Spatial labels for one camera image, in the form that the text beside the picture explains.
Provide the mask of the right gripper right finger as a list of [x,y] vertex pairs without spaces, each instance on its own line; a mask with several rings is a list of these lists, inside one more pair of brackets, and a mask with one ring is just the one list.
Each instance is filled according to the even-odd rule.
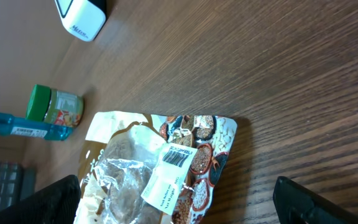
[[358,223],[358,216],[284,176],[277,178],[273,202],[280,224]]

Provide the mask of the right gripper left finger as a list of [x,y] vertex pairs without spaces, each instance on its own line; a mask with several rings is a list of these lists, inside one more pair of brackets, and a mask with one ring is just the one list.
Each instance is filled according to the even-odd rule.
[[0,211],[0,224],[73,224],[81,198],[79,180],[68,175]]

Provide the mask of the beige clear food pouch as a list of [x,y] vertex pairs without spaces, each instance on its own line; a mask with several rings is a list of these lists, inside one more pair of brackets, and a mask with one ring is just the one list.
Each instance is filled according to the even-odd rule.
[[79,171],[75,223],[199,223],[237,123],[214,115],[96,113]]

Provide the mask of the green lid glass jar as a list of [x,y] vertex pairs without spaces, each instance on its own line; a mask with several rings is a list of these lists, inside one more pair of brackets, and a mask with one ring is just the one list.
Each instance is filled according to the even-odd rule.
[[25,118],[75,128],[81,121],[83,109],[84,100],[81,96],[44,85],[34,85]]

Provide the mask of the blue mouthwash bottle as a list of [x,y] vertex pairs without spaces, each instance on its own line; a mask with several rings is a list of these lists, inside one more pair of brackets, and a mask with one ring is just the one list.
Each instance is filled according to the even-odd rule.
[[73,131],[73,128],[66,126],[31,121],[11,114],[0,113],[0,136],[17,135],[49,141],[64,141]]

